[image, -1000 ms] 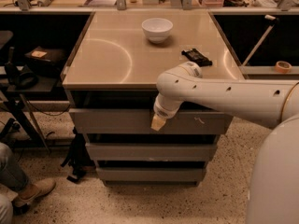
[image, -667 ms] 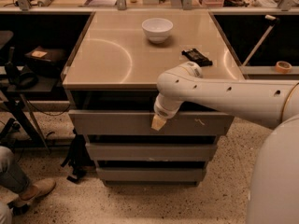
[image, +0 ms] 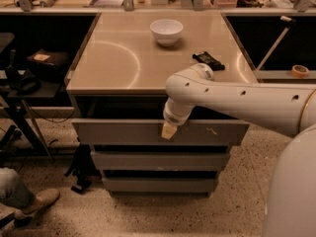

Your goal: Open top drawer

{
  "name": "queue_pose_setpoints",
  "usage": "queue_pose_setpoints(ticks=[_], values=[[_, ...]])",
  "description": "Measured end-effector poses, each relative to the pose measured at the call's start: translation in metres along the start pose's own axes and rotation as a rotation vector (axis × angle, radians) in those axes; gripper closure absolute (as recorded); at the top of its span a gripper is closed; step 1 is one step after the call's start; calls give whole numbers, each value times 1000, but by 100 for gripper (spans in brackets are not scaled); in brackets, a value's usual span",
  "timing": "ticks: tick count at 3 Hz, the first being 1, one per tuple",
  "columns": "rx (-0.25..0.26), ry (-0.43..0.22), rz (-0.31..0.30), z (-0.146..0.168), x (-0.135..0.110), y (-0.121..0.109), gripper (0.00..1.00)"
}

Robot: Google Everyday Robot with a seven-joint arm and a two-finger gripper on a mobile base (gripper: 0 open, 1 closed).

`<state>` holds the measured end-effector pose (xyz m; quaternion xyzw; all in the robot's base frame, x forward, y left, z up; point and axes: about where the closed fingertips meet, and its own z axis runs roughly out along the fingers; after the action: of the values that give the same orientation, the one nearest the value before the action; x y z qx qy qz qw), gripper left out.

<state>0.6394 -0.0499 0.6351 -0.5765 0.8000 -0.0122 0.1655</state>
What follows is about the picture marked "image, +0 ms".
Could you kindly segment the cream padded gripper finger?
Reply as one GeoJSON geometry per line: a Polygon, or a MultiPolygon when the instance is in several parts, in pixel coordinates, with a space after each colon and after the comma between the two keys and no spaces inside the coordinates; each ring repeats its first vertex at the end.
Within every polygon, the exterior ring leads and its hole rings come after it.
{"type": "Polygon", "coordinates": [[[177,130],[178,130],[178,127],[176,125],[172,125],[171,123],[165,121],[162,126],[161,136],[164,139],[171,139],[175,135],[177,130]]]}

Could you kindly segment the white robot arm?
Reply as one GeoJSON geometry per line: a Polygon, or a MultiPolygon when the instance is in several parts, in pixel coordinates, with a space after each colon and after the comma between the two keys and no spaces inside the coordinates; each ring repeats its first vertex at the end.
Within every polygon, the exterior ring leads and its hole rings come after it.
{"type": "Polygon", "coordinates": [[[276,161],[262,237],[316,237],[316,94],[312,84],[226,83],[198,63],[166,81],[162,136],[204,107],[291,138],[276,161]]]}

